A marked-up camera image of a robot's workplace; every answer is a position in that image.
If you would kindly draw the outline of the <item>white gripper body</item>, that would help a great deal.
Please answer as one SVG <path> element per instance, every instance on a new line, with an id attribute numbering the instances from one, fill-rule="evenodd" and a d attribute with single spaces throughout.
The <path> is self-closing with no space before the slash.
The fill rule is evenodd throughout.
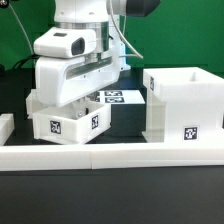
<path id="1" fill-rule="evenodd" d="M 62 107 L 118 80 L 119 53 L 108 27 L 51 28 L 34 42 L 38 100 Z"/>

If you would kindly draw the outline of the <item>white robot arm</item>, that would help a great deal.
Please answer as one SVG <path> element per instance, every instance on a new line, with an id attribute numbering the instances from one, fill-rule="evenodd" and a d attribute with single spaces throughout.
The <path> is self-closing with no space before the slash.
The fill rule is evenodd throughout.
<path id="1" fill-rule="evenodd" d="M 62 107 L 73 104 L 75 117 L 86 115 L 87 95 L 120 75 L 120 46 L 129 42 L 116 16 L 146 17 L 161 0 L 55 0 L 56 26 L 34 42 L 38 100 Z"/>

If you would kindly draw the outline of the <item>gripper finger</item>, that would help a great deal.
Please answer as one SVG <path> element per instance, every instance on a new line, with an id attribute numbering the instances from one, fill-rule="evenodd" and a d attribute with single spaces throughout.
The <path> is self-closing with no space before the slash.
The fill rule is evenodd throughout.
<path id="1" fill-rule="evenodd" d="M 80 119 L 86 115 L 87 109 L 83 100 L 77 100 L 72 103 L 74 110 L 74 118 Z"/>

